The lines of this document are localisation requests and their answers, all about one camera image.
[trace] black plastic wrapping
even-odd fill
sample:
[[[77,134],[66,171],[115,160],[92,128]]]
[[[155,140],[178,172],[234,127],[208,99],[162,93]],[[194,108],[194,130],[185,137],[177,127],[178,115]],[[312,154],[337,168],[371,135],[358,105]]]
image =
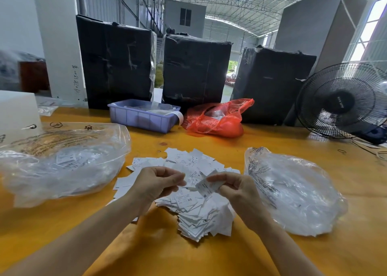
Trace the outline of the black plastic wrapping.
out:
[[[156,73],[156,34],[77,15],[89,108],[126,99],[150,101]]]
[[[220,103],[225,85],[230,42],[188,35],[166,35],[163,102],[181,112],[205,103]]]
[[[274,49],[245,48],[231,100],[253,98],[242,122],[281,125],[317,57]]]

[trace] person's left arm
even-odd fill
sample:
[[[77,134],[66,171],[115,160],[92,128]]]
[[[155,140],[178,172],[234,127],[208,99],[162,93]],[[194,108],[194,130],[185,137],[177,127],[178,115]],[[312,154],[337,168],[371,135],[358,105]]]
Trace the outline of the person's left arm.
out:
[[[184,186],[184,174],[166,167],[142,169],[126,195],[105,206],[2,276],[81,276],[118,234],[158,197]]]

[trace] black electric fan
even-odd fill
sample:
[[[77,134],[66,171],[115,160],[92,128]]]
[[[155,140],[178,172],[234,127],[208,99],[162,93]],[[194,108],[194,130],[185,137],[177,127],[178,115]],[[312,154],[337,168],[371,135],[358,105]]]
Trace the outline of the black electric fan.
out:
[[[295,112],[304,127],[333,139],[387,141],[387,75],[365,63],[336,64],[313,74],[300,90]]]

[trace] person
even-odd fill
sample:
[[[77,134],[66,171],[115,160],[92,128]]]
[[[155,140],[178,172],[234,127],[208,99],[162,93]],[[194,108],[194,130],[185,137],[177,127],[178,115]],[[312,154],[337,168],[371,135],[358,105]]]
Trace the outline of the person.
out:
[[[184,176],[166,167],[143,168],[126,195],[16,263],[2,276],[83,275],[134,218],[148,211],[154,200],[184,186]],[[322,275],[270,217],[251,177],[224,172],[207,180],[225,181],[218,192],[230,201],[246,226],[261,238],[281,276]]]

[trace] torn tape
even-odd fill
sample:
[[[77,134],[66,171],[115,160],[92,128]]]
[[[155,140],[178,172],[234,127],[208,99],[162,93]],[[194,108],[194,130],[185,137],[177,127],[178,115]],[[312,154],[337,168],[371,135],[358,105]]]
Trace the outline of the torn tape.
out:
[[[174,115],[176,115],[179,118],[179,125],[181,125],[183,123],[184,117],[183,117],[183,114],[180,111],[173,111],[173,112],[171,112],[169,114],[174,114]]]

